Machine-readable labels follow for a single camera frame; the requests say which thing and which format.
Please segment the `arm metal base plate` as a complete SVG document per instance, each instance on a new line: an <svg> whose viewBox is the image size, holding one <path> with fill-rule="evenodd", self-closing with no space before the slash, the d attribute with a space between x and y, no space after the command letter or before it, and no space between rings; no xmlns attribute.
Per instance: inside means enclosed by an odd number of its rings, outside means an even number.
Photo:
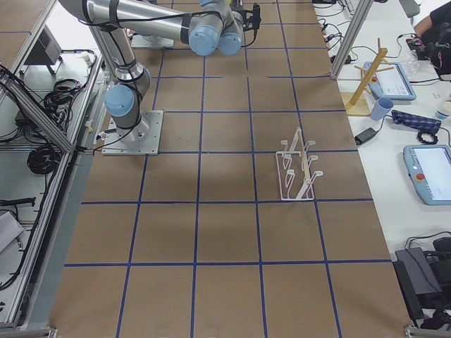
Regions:
<svg viewBox="0 0 451 338"><path fill-rule="evenodd" d="M157 35L134 35L131 46L134 49L172 49L174 41Z"/></svg>
<svg viewBox="0 0 451 338"><path fill-rule="evenodd" d="M107 145L101 148L101 152L107 156L157 155L162 125L163 111L142 111L140 123L123 139L121 136L127 133L126 130L108 133Z"/></svg>

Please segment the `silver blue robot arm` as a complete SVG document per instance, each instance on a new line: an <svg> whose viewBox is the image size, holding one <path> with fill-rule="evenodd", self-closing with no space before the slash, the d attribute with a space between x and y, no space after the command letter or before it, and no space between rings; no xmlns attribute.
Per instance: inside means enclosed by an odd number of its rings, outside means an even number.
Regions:
<svg viewBox="0 0 451 338"><path fill-rule="evenodd" d="M178 40L199 56L219 50L235 55L242 47L245 16L228 1L200 1L197 12L181 12L150 1L62 1L62 7L99 35L102 54L114 65L116 84L104 97L107 112L124 143L147 136L140 104L150 87L148 69L135 57L126 30Z"/></svg>

